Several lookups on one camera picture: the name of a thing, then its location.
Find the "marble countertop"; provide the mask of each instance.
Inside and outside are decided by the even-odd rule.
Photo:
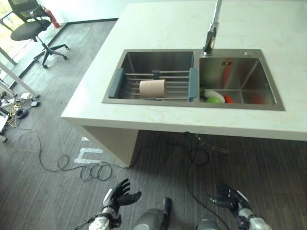
[[[62,117],[81,126],[307,140],[307,3],[223,1],[215,48],[261,49],[285,111],[101,103],[124,49],[202,48],[215,1],[127,6]]]

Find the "dish drying rack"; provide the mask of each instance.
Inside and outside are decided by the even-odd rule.
[[[109,98],[140,100],[181,100],[193,101],[197,96],[197,72],[195,68],[186,71],[153,70],[151,73],[125,73],[123,68],[116,71],[111,84]],[[140,82],[165,79],[165,97],[142,97]]]

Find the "chair base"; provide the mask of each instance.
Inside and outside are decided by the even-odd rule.
[[[67,59],[68,59],[64,54],[61,54],[61,53],[55,51],[55,50],[60,49],[60,48],[62,48],[62,47],[65,47],[66,49],[69,49],[69,47],[68,47],[66,44],[62,44],[62,45],[54,46],[54,47],[48,47],[48,46],[47,46],[45,43],[43,43],[42,41],[41,41],[41,43],[42,43],[42,46],[44,47],[44,51],[42,51],[39,55],[36,55],[33,59],[34,59],[34,61],[35,61],[36,63],[38,63],[38,62],[39,62],[39,61],[38,61],[38,58],[40,58],[41,56],[45,55],[45,56],[44,56],[43,63],[42,63],[42,65],[43,65],[43,67],[44,67],[45,69],[48,68],[48,66],[45,65],[45,62],[46,62],[46,60],[47,60],[47,58],[48,58],[49,55],[53,55],[53,54],[55,54],[55,55],[60,55],[60,56],[62,56],[62,57],[64,58],[64,60],[67,60]]]

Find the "office chair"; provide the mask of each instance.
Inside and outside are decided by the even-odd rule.
[[[55,54],[60,55],[67,60],[68,58],[55,50],[65,47],[69,49],[66,44],[62,44],[59,46],[48,47],[39,37],[38,34],[42,31],[45,31],[48,26],[50,26],[52,19],[45,12],[44,7],[39,5],[36,0],[8,0],[11,5],[12,11],[6,14],[3,18],[0,19],[0,23],[4,25],[6,28],[12,31],[11,39],[14,41],[23,41],[28,39],[33,39],[35,42],[39,40],[44,47],[44,51],[42,51],[39,55],[34,57],[34,61],[38,63],[38,58],[44,56],[43,67],[45,69],[48,68],[45,65],[45,62],[49,55]],[[24,24],[20,25],[17,29],[13,30],[8,25],[3,22],[3,19],[9,16],[11,13],[15,13],[21,20],[24,21]]]

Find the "metal rack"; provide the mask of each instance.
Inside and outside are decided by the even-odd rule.
[[[194,68],[190,71],[160,71],[153,70],[152,73],[124,73],[123,69],[119,69],[118,79],[115,82],[119,84],[117,90],[111,90],[114,98],[121,99],[145,99],[145,100],[183,100],[190,101],[196,96],[192,93],[191,78],[195,78]],[[153,81],[165,79],[166,94],[164,98],[144,98],[140,94],[141,81]]]

